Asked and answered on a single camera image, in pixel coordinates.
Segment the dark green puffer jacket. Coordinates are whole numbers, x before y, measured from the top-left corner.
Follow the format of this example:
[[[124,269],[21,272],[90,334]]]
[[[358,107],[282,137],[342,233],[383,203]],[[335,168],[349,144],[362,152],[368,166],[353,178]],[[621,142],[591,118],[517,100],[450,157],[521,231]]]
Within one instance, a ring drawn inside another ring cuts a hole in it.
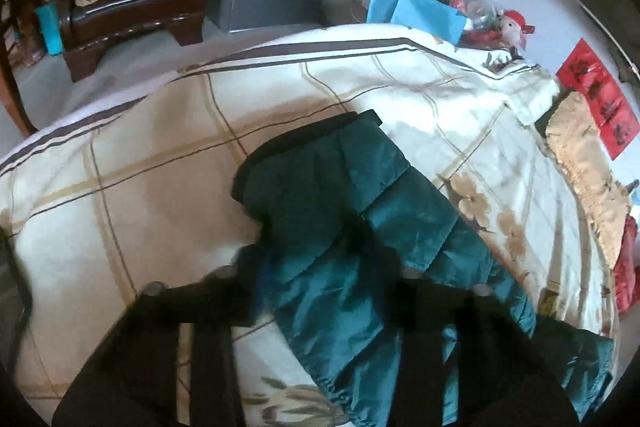
[[[358,426],[390,426],[402,334],[387,320],[397,277],[486,285],[532,340],[579,418],[610,381],[613,343],[535,311],[523,285],[373,112],[281,134],[247,157],[232,197],[262,228],[256,286],[288,347]],[[459,426],[454,326],[444,329],[442,425]]]

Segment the red heart-shaped cushion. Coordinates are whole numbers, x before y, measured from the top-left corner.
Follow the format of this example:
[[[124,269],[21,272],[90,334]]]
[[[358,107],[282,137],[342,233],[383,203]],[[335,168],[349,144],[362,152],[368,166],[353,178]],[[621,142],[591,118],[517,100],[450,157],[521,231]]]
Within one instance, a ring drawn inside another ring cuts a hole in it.
[[[620,255],[614,267],[615,301],[619,314],[625,314],[639,301],[639,267],[634,261],[634,242],[637,234],[636,220],[627,216]]]

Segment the cream floral bed quilt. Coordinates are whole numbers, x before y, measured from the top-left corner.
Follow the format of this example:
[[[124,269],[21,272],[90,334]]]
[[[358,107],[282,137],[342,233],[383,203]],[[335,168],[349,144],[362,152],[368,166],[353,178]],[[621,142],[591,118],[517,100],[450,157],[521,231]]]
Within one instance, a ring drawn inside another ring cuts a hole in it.
[[[235,267],[255,316],[231,329],[242,426],[358,426],[308,375],[256,286],[260,224],[231,194],[251,153],[286,132],[373,112],[544,317],[608,338],[612,274],[535,124],[555,78],[504,51],[401,26],[305,32],[202,64],[38,136],[1,167],[1,421],[55,426],[66,391],[153,283]],[[193,326],[178,344],[190,423]]]

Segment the orange ruffled pillow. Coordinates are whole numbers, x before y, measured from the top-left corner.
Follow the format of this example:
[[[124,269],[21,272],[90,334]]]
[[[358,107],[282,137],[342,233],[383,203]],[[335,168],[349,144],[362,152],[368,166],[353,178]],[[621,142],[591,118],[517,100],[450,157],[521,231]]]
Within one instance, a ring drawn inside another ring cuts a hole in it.
[[[544,136],[570,180],[606,265],[613,269],[630,211],[626,187],[616,181],[602,150],[600,130],[584,96],[570,91],[552,112]]]

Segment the red banner with characters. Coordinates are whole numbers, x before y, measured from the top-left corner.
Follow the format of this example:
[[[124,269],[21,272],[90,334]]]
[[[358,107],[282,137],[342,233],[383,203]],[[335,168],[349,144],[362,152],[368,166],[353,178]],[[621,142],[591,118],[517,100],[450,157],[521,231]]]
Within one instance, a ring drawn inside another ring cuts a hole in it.
[[[585,39],[556,72],[562,85],[581,93],[608,155],[616,159],[639,133],[639,121],[622,89]]]

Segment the santa plush toy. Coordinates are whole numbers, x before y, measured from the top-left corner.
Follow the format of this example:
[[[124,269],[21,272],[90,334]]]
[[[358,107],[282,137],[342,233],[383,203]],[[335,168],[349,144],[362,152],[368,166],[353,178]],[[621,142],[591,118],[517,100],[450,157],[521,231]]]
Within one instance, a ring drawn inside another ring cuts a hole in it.
[[[515,46],[525,50],[527,38],[535,33],[536,28],[526,23],[525,17],[518,11],[504,11],[498,18],[500,42],[506,48]]]

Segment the dark wooden chair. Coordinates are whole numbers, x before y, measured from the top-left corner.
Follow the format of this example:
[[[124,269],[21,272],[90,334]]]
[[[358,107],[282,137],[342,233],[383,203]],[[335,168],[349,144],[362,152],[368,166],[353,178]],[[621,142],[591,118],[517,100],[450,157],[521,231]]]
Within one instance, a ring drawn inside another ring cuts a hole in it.
[[[167,30],[179,46],[203,41],[206,0],[99,0],[78,6],[60,0],[58,28],[73,82],[92,75],[104,53],[147,32]]]

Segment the blue paper bag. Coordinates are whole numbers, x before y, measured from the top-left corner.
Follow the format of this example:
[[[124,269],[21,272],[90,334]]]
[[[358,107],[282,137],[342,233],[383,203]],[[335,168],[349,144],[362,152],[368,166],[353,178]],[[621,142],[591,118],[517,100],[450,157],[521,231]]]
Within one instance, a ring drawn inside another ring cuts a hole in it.
[[[467,20],[437,0],[370,0],[366,23],[407,26],[457,44]]]

